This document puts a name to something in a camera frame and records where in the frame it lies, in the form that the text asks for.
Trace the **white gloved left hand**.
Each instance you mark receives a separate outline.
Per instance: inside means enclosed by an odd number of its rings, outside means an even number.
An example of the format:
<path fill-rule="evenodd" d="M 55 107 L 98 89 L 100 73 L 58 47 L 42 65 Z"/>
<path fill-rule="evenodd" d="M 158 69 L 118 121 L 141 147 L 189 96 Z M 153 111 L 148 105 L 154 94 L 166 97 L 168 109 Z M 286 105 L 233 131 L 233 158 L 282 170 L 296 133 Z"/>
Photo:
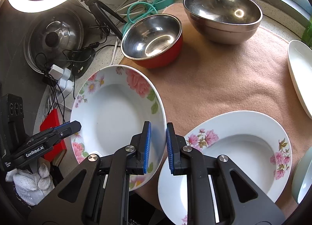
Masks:
<path fill-rule="evenodd" d="M 54 189 L 50 163 L 45 159 L 39 161 L 36 172 L 14 169 L 7 172 L 5 181 L 13 182 L 19 198 L 30 206 L 39 204 Z"/>

